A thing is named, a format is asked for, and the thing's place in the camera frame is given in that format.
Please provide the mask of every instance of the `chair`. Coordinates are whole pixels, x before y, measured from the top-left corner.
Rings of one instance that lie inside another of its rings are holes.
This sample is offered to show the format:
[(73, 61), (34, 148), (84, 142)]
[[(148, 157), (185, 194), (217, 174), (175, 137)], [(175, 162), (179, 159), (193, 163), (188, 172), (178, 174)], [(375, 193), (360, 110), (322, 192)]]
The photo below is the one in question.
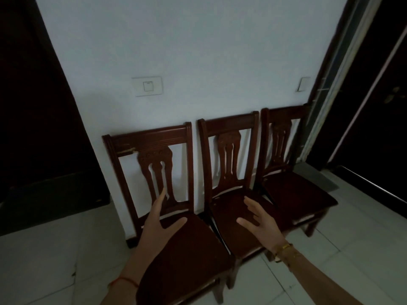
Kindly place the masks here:
[[(160, 215), (185, 212), (161, 219), (161, 225), (166, 228), (181, 217), (188, 219), (148, 267), (137, 292), (137, 304), (188, 304), (210, 290), (221, 304), (233, 259), (210, 227), (194, 214), (191, 123), (117, 136), (105, 135), (103, 140), (138, 237), (148, 214), (138, 217), (119, 157), (138, 152), (138, 162), (152, 201), (157, 196), (149, 167), (154, 171), (158, 190), (161, 191), (164, 186), (163, 162), (168, 197), (162, 203)], [(172, 151), (169, 148), (180, 143), (186, 143), (188, 171), (188, 201), (183, 202), (177, 202), (174, 197)]]
[[(285, 217), (269, 201), (249, 188), (256, 152), (258, 125), (258, 111), (208, 121), (198, 120), (202, 149), (205, 214), (208, 219), (213, 218), (223, 241), (235, 257), (233, 271), (226, 283), (229, 289), (235, 284), (240, 265), (264, 251), (256, 237), (236, 222), (237, 217), (242, 217), (258, 225), (253, 219), (253, 213), (247, 209), (243, 202), (245, 195), (260, 203), (267, 213), (275, 218), (282, 231), (288, 231), (292, 228), (288, 217)], [(239, 130), (245, 129), (251, 129), (251, 135), (245, 177), (240, 180), (237, 177), (241, 141)], [(216, 136), (217, 153), (220, 158), (220, 180), (215, 188), (212, 188), (209, 148), (209, 137), (212, 136)]]
[[(310, 237), (329, 208), (338, 202), (317, 185), (294, 173), (290, 156), (285, 156), (292, 120), (305, 117), (307, 111), (307, 106), (261, 110), (261, 143), (254, 188), (289, 214), (296, 227), (307, 225), (305, 234)], [(271, 157), (266, 165), (270, 137)]]

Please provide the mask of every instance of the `red string bracelet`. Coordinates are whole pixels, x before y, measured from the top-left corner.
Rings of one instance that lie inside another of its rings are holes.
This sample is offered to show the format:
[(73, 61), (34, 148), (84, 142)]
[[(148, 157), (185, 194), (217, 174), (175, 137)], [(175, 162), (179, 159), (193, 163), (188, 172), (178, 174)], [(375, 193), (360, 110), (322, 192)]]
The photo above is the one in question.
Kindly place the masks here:
[(116, 282), (118, 282), (119, 280), (125, 280), (125, 281), (128, 281), (129, 283), (132, 283), (133, 284), (133, 286), (135, 286), (135, 288), (136, 289), (138, 289), (138, 284), (133, 280), (133, 279), (130, 279), (130, 278), (127, 278), (127, 277), (118, 277), (118, 278), (116, 278), (114, 281), (112, 281), (111, 283), (109, 283), (108, 284), (108, 288), (111, 288), (111, 287), (113, 287), (113, 285), (116, 283)]

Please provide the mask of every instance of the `light switch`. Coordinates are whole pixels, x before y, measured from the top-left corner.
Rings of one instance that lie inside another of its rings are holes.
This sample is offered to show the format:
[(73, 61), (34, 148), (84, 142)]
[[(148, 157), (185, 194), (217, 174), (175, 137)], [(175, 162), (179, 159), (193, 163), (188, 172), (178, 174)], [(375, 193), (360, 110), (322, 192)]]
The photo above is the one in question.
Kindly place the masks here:
[(298, 86), (297, 92), (306, 91), (309, 87), (311, 77), (302, 77)]
[(144, 85), (144, 92), (154, 91), (154, 85), (152, 81), (145, 81), (143, 82)]
[(161, 77), (132, 78), (135, 96), (162, 94)]

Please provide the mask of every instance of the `person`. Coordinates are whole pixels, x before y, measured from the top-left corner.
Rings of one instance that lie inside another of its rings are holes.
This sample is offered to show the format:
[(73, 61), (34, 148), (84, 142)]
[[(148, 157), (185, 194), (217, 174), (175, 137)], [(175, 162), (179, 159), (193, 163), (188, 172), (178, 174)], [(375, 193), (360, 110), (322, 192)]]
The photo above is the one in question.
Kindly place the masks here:
[[(186, 223), (187, 218), (183, 217), (167, 229), (163, 229), (160, 224), (160, 210), (164, 196), (165, 189), (151, 207), (138, 246), (120, 276), (111, 283), (101, 305), (134, 304), (138, 284), (144, 272), (170, 238)], [(248, 197), (244, 198), (244, 203), (259, 225), (256, 226), (243, 218), (237, 218), (237, 223), (249, 230), (275, 257), (281, 259), (316, 305), (361, 305), (288, 243), (276, 221), (260, 204)]]

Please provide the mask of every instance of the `bracelet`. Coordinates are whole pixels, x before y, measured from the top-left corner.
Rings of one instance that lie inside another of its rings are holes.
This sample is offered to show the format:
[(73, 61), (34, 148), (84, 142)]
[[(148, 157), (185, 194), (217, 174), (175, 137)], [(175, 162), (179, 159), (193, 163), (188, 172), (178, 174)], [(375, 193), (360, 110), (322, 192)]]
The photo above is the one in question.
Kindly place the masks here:
[(285, 244), (284, 246), (282, 246), (278, 251), (276, 251), (276, 254), (274, 255), (274, 258), (277, 258), (277, 256), (278, 256), (279, 254), (281, 254), (281, 252), (282, 252), (283, 250), (285, 250), (286, 248), (288, 248), (288, 247), (290, 247), (290, 246), (292, 246), (291, 243), (287, 243), (287, 244)]
[(130, 279), (130, 278), (127, 278), (127, 277), (118, 277), (118, 278), (116, 278), (114, 281), (112, 281), (111, 283), (109, 283), (108, 284), (108, 288), (111, 288), (111, 287), (113, 287), (113, 285), (116, 283), (116, 282), (118, 282), (119, 280), (125, 280), (125, 281), (127, 281), (127, 282), (129, 282), (129, 283), (132, 283), (133, 284), (133, 286), (136, 288), (136, 289), (138, 289), (138, 284), (133, 280), (133, 279)]

